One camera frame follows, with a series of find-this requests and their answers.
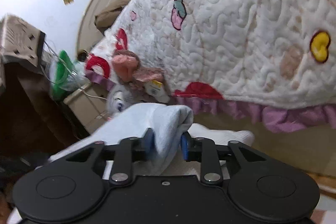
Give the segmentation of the light grey cat-face t-shirt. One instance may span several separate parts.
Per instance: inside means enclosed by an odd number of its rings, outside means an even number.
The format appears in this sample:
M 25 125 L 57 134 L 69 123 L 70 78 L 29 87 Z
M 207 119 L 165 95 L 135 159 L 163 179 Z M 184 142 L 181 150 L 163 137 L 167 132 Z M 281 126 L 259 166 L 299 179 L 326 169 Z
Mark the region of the light grey cat-face t-shirt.
M 107 145 L 118 144 L 129 137 L 141 138 L 147 129 L 154 132 L 154 148 L 147 162 L 135 165 L 136 174 L 159 176 L 172 162 L 180 145 L 181 136 L 193 123 L 193 111 L 185 105 L 138 103 L 107 121 L 89 137 L 50 156 L 50 161 L 77 151 L 95 141 Z

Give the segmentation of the cream ribbed folded garment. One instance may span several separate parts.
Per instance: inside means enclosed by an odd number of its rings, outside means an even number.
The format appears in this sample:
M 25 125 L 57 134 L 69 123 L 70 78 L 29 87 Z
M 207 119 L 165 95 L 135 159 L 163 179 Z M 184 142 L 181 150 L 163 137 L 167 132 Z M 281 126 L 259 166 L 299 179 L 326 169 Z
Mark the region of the cream ribbed folded garment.
M 202 160 L 184 161 L 180 141 L 175 157 L 159 176 L 201 176 L 203 173 L 221 174 L 223 169 L 222 162 L 230 158 L 231 155 L 231 150 L 228 147 L 229 142 L 236 141 L 250 146 L 255 140 L 254 134 L 250 131 L 212 130 L 198 123 L 192 124 L 187 132 L 193 138 L 204 137 L 202 141 Z M 139 162 L 146 161 L 132 161 L 134 164 L 133 170 Z

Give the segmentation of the grey plush toy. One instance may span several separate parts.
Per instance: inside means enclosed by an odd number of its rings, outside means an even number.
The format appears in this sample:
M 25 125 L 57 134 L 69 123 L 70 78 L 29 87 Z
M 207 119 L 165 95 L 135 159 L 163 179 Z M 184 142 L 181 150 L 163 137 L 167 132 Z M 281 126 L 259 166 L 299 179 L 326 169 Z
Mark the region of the grey plush toy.
M 169 103 L 163 70 L 141 65 L 138 56 L 127 50 L 117 50 L 112 67 L 118 83 L 108 94 L 106 110 L 112 117 L 141 102 Z

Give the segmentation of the cream bedside cabinet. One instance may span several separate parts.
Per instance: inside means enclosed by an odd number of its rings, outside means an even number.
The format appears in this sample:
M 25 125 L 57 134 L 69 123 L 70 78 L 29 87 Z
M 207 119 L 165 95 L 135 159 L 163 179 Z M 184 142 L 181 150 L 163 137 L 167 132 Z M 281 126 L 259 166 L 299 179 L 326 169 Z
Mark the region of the cream bedside cabinet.
M 69 108 L 71 118 L 82 125 L 85 134 L 91 135 L 108 121 L 106 99 L 108 91 L 98 84 L 85 84 L 66 98 L 63 103 Z

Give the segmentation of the green plastic bag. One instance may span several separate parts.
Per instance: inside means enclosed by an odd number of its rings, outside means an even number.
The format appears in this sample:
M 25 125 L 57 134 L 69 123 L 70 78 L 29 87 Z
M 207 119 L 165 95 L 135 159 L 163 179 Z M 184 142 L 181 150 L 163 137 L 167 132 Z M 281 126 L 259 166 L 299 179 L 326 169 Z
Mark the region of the green plastic bag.
M 49 79 L 51 97 L 55 101 L 62 100 L 66 94 L 74 92 L 89 82 L 85 76 L 85 63 L 78 60 L 72 61 L 64 50 L 58 55 L 52 54 Z

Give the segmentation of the dark wooden dresser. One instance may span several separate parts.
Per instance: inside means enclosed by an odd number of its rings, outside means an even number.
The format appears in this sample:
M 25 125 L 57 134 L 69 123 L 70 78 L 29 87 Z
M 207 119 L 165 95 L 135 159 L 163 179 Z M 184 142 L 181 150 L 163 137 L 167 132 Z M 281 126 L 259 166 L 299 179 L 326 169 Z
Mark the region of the dark wooden dresser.
M 1 94 L 1 188 L 45 159 L 88 136 L 70 109 L 50 97 L 50 83 L 19 63 L 3 66 Z

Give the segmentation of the quilted strawberry bedspread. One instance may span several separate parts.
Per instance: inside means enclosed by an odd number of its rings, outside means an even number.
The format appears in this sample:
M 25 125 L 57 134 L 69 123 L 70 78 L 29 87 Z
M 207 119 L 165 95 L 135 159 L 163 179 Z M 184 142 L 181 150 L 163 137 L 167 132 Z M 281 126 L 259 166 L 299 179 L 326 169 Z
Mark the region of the quilted strawberry bedspread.
M 86 61 L 106 89 L 117 50 L 163 70 L 194 113 L 250 117 L 272 132 L 335 126 L 335 0 L 123 0 Z

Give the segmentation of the beige bed base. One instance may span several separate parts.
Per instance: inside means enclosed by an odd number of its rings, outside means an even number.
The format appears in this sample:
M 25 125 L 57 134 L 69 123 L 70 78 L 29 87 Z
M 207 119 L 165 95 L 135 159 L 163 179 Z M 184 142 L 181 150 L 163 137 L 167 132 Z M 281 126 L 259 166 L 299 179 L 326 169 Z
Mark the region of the beige bed base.
M 299 169 L 335 176 L 335 129 L 328 125 L 292 133 L 272 133 L 262 123 L 253 124 L 248 118 L 207 113 L 194 116 L 194 122 L 209 129 L 248 130 L 255 135 L 255 149 Z

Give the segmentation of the checkered pastel floor rug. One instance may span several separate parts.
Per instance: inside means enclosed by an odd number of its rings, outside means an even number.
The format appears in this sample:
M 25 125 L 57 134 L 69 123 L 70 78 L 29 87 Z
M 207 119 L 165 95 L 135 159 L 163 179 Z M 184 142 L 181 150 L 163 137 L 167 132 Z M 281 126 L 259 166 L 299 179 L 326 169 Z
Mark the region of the checkered pastel floor rug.
M 311 220 L 314 223 L 336 224 L 335 216 L 335 177 L 323 176 L 317 173 L 308 173 L 314 179 L 320 189 L 320 199 L 315 208 Z

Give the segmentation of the cardboard box on dresser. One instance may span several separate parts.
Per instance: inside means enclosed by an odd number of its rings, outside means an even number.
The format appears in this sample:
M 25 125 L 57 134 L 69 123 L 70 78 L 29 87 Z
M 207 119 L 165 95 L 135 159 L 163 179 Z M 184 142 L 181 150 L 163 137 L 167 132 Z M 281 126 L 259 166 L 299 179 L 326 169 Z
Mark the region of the cardboard box on dresser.
M 32 68 L 41 64 L 46 34 L 22 18 L 6 14 L 1 19 L 1 61 Z

